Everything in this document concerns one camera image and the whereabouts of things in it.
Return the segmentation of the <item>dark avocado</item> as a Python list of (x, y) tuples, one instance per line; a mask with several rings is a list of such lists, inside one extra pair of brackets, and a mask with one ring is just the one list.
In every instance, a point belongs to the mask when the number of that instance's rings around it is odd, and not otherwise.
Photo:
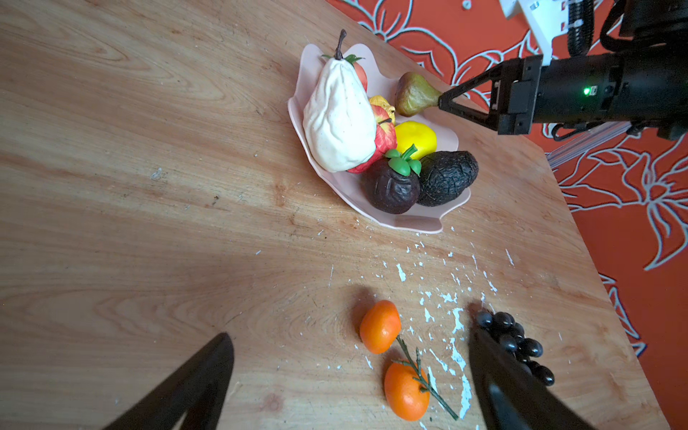
[(467, 150), (434, 152), (421, 160), (420, 194), (417, 203), (435, 207), (453, 201), (478, 177), (476, 158)]

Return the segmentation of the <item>small orange tangerine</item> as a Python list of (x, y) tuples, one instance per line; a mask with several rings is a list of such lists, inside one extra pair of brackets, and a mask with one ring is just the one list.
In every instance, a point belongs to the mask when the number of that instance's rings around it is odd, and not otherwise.
[(416, 356), (412, 358), (400, 335), (396, 341), (404, 358), (392, 361), (383, 378), (385, 399), (392, 412), (406, 421), (419, 421), (429, 408), (430, 398), (435, 398), (453, 420), (458, 420), (459, 415), (430, 383), (429, 374), (422, 367), (420, 351), (416, 349)]
[(394, 303), (382, 300), (365, 314), (359, 336), (373, 354), (385, 353), (401, 333), (401, 317)]

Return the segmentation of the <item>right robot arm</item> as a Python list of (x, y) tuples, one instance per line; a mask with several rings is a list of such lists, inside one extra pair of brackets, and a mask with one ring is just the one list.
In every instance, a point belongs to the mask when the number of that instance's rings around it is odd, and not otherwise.
[(569, 57), (505, 61), (441, 94), (439, 109), (498, 134), (550, 123), (557, 142), (611, 122), (629, 123), (630, 135), (655, 128), (674, 141), (685, 134), (687, 3), (616, 1), (600, 29), (605, 53), (595, 56), (593, 3), (567, 7)]

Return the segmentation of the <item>red apple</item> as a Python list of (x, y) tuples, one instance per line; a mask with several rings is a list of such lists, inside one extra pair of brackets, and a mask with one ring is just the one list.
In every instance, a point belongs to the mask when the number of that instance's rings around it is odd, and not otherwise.
[(397, 148), (397, 136), (395, 130), (395, 124), (388, 117), (387, 112), (381, 107), (371, 106), (374, 118), (376, 119), (376, 138), (374, 138), (374, 144), (376, 145), (376, 151), (370, 159), (363, 162), (348, 170), (352, 174), (361, 174), (367, 169), (369, 169), (376, 161), (379, 161), (385, 153), (390, 150), (395, 150)]

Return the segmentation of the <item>beige garlic bulb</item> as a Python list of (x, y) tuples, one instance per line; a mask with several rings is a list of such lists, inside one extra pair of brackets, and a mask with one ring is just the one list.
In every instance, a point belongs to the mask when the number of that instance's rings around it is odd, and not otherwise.
[(342, 53), (346, 36), (342, 30), (304, 109), (310, 152), (333, 173), (356, 168), (376, 151), (376, 117), (354, 66)]

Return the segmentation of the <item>red strawberry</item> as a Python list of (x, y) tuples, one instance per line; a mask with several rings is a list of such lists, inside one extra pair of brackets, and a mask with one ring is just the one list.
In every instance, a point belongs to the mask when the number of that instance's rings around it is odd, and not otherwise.
[(344, 91), (367, 91), (367, 74), (358, 62), (362, 57), (354, 54), (335, 57), (335, 55), (322, 54), (325, 59), (325, 71), (328, 84), (340, 85)]

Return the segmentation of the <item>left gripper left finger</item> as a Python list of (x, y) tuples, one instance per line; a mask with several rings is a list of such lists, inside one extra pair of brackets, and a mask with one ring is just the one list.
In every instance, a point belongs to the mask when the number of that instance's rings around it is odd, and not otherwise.
[(227, 333), (220, 333), (108, 429), (215, 429), (235, 362)]

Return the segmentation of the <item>large yellow lemon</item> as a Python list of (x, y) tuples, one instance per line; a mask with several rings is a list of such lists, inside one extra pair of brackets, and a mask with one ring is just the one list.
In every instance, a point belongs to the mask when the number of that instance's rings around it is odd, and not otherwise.
[(416, 147), (417, 151), (411, 155), (412, 159), (422, 159), (437, 151), (437, 135), (425, 124), (414, 121), (400, 123), (396, 125), (395, 132), (399, 153), (406, 152), (412, 145)]

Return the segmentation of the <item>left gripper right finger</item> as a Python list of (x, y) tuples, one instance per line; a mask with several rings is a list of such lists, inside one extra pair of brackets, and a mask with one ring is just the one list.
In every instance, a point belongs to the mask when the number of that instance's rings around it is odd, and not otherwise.
[(469, 335), (469, 366), (488, 429), (590, 429), (484, 330)]

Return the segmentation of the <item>small yellow fruit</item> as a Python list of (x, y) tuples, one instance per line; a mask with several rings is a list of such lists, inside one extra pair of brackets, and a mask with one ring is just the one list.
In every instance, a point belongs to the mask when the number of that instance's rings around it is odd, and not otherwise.
[(370, 98), (369, 102), (372, 106), (377, 106), (384, 109), (387, 112), (388, 117), (392, 120), (392, 123), (396, 123), (396, 108), (390, 102), (388, 102), (386, 98), (381, 95), (376, 95)]

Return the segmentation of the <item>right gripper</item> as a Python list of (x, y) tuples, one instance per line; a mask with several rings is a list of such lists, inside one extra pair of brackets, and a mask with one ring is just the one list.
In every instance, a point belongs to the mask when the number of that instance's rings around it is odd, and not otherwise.
[[(487, 108), (470, 107), (464, 100), (485, 85)], [(676, 140), (687, 131), (687, 51), (664, 45), (548, 66), (540, 56), (512, 59), (444, 92), (437, 105), (498, 134), (528, 134), (544, 123), (629, 122)]]

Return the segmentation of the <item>green red fig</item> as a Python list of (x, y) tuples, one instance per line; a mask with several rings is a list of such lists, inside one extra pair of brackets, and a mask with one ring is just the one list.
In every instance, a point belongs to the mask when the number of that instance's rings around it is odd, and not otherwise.
[(442, 91), (435, 89), (420, 73), (407, 72), (395, 93), (396, 113), (411, 118), (425, 109), (438, 106)]

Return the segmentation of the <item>dark grape bunch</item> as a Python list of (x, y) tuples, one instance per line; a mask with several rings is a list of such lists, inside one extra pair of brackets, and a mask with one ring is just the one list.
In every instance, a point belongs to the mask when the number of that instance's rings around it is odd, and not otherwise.
[(486, 331), (490, 338), (528, 374), (546, 387), (555, 384), (554, 373), (537, 362), (537, 358), (541, 358), (544, 353), (542, 344), (527, 337), (523, 326), (516, 322), (513, 315), (506, 312), (492, 313), (483, 309), (476, 313), (475, 321), (477, 326)]

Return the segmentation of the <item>dark purple mangosteen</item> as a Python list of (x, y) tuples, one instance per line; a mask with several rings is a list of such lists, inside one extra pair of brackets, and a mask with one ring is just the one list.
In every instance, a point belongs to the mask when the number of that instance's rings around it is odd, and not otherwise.
[(408, 211), (419, 200), (421, 162), (412, 159), (417, 149), (389, 150), (361, 175), (361, 186), (374, 208), (390, 214)]

